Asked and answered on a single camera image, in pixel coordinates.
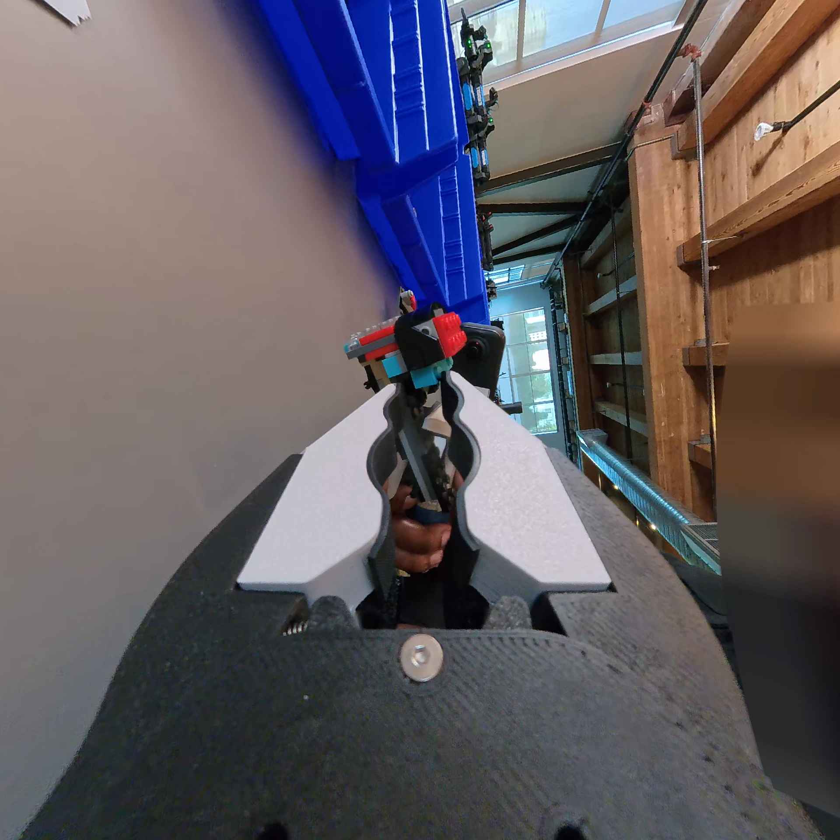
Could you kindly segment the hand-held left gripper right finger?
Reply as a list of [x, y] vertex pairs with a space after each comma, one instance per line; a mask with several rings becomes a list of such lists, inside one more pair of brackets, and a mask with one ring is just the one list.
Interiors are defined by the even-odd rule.
[[441, 383], [447, 452], [463, 480], [444, 565], [488, 603], [613, 588], [549, 450], [461, 374]]

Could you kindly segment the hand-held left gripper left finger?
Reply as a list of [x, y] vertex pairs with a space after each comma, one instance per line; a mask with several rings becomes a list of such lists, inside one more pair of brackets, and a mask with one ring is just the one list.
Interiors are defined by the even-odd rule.
[[384, 534], [381, 484], [369, 457], [385, 435], [394, 384], [310, 444], [240, 571], [245, 591], [337, 596], [352, 611], [374, 590], [368, 557]]

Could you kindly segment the long black toy brick assembly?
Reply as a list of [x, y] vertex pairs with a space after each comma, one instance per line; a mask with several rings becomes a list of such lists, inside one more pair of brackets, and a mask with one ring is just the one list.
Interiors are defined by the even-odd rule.
[[344, 346], [351, 361], [364, 369], [364, 386], [377, 393], [388, 385], [397, 390], [397, 452], [406, 460], [402, 480], [413, 490], [419, 521], [438, 522], [455, 504], [455, 467], [448, 461], [447, 438], [436, 437], [422, 429], [423, 406], [442, 402], [440, 383], [434, 389], [413, 387], [411, 373], [400, 355], [393, 331], [397, 315], [368, 329], [354, 333]]

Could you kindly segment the red black toy brick build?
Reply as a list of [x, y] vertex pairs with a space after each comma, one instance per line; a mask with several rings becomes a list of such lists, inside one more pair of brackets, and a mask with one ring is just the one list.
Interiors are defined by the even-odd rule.
[[393, 336], [409, 372], [452, 359], [468, 340], [459, 315], [437, 302], [403, 314]]

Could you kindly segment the blue plastic bin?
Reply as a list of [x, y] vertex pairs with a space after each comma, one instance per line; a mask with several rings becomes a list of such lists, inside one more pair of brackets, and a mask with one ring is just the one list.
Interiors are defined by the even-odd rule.
[[256, 2], [342, 161], [409, 185], [462, 155], [445, 2]]
[[355, 191], [402, 287], [489, 323], [466, 154], [447, 144], [398, 164], [358, 160]]

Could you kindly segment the instruction booklet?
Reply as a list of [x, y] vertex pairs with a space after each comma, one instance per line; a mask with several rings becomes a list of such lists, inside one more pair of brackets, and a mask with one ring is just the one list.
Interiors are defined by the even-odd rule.
[[78, 27], [91, 19], [91, 11], [88, 1], [60, 0], [60, 1], [37, 1], [46, 7], [53, 15], [60, 18], [71, 27]]

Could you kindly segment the grey desk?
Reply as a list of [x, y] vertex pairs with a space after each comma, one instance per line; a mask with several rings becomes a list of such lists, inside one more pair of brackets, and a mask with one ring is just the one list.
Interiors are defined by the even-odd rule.
[[251, 2], [2, 2], [2, 838], [181, 562], [393, 305]]

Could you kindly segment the person's right hand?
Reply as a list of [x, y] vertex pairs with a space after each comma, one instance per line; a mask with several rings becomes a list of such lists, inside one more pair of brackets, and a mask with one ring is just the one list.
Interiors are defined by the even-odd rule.
[[408, 513], [417, 505], [412, 488], [400, 484], [390, 499], [395, 567], [400, 574], [425, 574], [437, 568], [450, 540], [450, 520], [423, 524]]

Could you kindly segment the large window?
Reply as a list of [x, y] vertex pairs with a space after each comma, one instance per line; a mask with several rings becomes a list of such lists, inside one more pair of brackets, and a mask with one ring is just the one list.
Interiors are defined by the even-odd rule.
[[475, 1], [448, 2], [457, 54], [463, 53], [463, 17], [484, 27], [493, 58], [484, 70], [499, 83], [565, 60], [590, 58], [634, 41], [669, 35], [688, 14], [689, 2]]

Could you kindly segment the silver air duct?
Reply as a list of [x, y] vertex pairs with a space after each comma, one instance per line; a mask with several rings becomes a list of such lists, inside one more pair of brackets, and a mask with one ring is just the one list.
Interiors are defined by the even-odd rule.
[[608, 478], [686, 562], [721, 574], [718, 525], [703, 521], [612, 450], [599, 429], [576, 432], [581, 453]]

